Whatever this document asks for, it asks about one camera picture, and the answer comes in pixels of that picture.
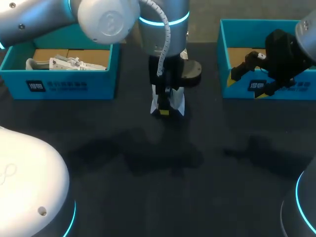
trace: cardboard box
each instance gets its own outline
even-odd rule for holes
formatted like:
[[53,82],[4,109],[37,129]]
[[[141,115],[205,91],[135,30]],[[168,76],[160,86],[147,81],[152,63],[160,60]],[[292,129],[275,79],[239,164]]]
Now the cardboard box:
[[[28,58],[48,61],[57,54],[78,57],[86,63],[102,65],[107,69],[25,70]],[[10,47],[0,67],[0,75],[14,99],[108,100],[114,98],[118,63],[119,44],[96,44],[75,24]]]
[[[298,21],[290,20],[234,20],[223,19],[217,43],[217,60],[224,98],[254,99],[256,88],[274,80],[256,68],[246,73],[241,80],[231,79],[231,69],[244,62],[251,51],[265,53],[265,39],[276,29],[295,34]],[[281,88],[273,96],[261,99],[316,100],[316,70],[311,67],[295,77],[296,84]]]

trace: gray floor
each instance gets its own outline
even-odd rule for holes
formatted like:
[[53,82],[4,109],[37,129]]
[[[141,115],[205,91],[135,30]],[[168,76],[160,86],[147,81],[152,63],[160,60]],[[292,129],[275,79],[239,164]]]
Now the gray floor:
[[191,0],[189,42],[216,42],[221,18],[301,19],[316,0]]

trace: screw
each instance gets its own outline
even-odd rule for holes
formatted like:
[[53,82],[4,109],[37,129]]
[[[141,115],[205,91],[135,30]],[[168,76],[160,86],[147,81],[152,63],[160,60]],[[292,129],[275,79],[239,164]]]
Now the screw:
[[20,25],[19,25],[19,29],[20,29],[20,30],[24,30],[24,29],[25,29],[25,25],[20,24]]

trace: yellow label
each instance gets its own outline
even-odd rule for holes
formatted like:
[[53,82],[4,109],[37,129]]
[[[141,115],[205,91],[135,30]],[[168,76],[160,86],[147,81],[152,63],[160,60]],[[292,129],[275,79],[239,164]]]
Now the yellow label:
[[267,94],[262,94],[262,95],[259,95],[256,99],[262,99],[262,98],[265,98],[265,97],[268,97]]
[[227,78],[227,87],[230,87],[232,84],[234,84],[236,81],[232,79],[232,73],[229,73],[229,76]]
[[169,116],[169,110],[159,110],[161,115]]

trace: white cable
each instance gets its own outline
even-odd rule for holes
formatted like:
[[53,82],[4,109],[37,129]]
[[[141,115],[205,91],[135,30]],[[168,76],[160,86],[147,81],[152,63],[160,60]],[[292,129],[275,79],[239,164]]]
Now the white cable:
[[167,19],[167,16],[163,12],[163,10],[158,6],[157,3],[155,3],[153,0],[139,0],[140,2],[145,3],[148,6],[151,6],[161,17],[162,22],[164,24],[164,29],[165,29],[165,40],[164,40],[164,46],[162,48],[161,55],[159,57],[159,62],[158,62],[158,69],[157,69],[157,76],[162,75],[162,70],[163,70],[163,62],[164,59],[166,58],[166,55],[168,54],[169,51],[169,46],[170,46],[170,41],[171,41],[171,30],[170,30],[170,25]]

